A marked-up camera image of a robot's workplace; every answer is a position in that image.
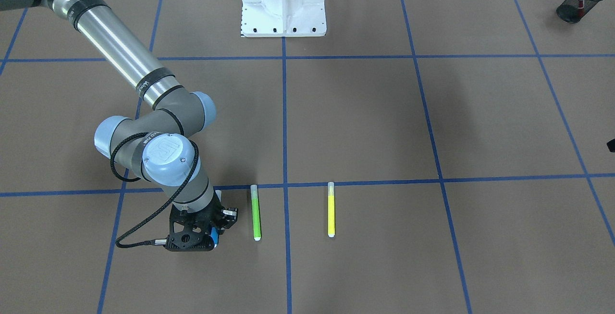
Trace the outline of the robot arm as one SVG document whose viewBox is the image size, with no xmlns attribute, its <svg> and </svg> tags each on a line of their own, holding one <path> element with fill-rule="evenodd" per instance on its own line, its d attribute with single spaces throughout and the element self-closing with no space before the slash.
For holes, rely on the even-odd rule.
<svg viewBox="0 0 615 314">
<path fill-rule="evenodd" d="M 141 245 L 163 245 L 169 251 L 210 251 L 218 236 L 237 222 L 237 209 L 222 207 L 189 138 L 201 132 L 217 115 L 215 104 L 202 92 L 189 92 L 167 67 L 126 27 L 104 0 L 1 0 L 1 10 L 48 8 L 86 38 L 116 69 L 132 91 L 152 112 L 139 119 L 109 117 L 99 124 L 94 145 L 120 181 L 141 179 L 161 187 L 171 207 L 171 229 L 162 240 Z M 81 150 L 70 148 L 73 128 L 57 112 L 75 103 L 73 117 L 88 117 L 96 108 L 117 100 L 114 78 L 96 77 L 90 68 L 67 62 L 36 65 L 24 62 L 30 84 L 9 82 L 3 75 L 1 116 L 12 119 L 13 133 L 1 128 L 3 143 L 14 148 L 1 155 L 1 191 L 9 185 L 26 185 L 58 179 L 64 170 L 50 166 L 39 178 L 39 162 L 57 161 L 65 153 L 75 161 L 88 161 Z"/>
</svg>

